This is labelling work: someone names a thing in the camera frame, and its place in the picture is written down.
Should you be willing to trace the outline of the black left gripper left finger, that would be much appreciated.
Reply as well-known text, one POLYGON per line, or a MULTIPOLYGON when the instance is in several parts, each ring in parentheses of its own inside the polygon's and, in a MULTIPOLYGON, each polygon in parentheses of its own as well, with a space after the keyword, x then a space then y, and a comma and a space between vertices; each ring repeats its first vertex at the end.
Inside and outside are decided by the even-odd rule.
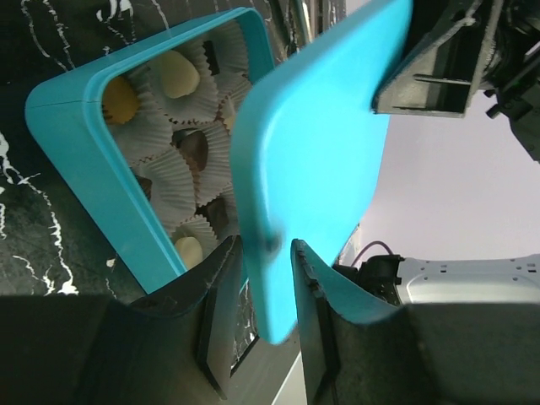
POLYGON ((217 404, 228 396, 242 241, 125 305, 108 295, 1 299, 4 404, 217 404))

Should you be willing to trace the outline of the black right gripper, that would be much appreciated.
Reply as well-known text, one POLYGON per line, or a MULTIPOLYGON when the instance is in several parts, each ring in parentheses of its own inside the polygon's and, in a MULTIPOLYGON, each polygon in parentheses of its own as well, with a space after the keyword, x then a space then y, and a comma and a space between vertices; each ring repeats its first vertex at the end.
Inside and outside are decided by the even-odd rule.
POLYGON ((372 102, 392 115, 462 117, 479 90, 539 161, 539 2, 414 1, 402 59, 372 102))

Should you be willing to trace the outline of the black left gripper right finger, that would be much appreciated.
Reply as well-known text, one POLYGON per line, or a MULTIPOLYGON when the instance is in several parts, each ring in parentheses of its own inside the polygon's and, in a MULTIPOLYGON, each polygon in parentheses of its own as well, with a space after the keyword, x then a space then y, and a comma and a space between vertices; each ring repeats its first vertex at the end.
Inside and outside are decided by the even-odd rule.
POLYGON ((538 403, 538 256, 291 261, 309 403, 538 403))

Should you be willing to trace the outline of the teal tin lid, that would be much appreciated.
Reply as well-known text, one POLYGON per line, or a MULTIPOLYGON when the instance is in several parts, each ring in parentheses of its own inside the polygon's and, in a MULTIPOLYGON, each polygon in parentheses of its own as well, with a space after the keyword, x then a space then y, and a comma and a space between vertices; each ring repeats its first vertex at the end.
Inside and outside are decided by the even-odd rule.
POLYGON ((374 195, 389 118, 371 102, 398 63, 409 1, 370 1, 259 80, 235 119, 230 166, 259 334, 296 323, 293 240, 332 263, 374 195))

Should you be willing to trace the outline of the white oval chocolate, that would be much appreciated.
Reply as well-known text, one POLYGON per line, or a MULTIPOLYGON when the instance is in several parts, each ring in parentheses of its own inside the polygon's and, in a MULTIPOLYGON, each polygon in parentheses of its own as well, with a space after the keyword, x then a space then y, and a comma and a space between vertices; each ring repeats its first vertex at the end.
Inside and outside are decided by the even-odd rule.
POLYGON ((181 237, 174 246, 186 270, 191 270, 203 261, 203 248, 197 238, 181 237))

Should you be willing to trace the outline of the dark square chocolate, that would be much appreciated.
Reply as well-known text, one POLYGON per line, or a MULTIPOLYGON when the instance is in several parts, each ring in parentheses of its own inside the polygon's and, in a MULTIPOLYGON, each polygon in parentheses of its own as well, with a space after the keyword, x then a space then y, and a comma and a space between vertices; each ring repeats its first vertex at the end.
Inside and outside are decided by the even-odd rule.
POLYGON ((222 197, 217 197, 200 207, 199 212, 207 219, 216 234, 221 233, 229 225, 226 203, 222 197))

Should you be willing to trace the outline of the round brown chocolate piece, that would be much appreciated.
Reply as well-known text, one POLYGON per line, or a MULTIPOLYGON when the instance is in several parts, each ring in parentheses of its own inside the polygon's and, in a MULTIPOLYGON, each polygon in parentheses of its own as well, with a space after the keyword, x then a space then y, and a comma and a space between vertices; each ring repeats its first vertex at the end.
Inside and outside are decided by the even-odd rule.
POLYGON ((101 105, 105 122, 119 125, 134 118, 140 101, 131 84, 124 77, 117 76, 106 85, 101 105))

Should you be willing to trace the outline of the cream heart chocolate piece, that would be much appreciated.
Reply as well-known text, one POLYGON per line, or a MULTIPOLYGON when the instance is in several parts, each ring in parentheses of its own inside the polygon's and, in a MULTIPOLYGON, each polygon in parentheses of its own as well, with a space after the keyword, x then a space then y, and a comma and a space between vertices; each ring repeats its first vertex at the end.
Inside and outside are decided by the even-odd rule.
POLYGON ((178 51, 167 51, 158 57, 163 91, 171 99, 192 94, 200 83, 195 66, 178 51))

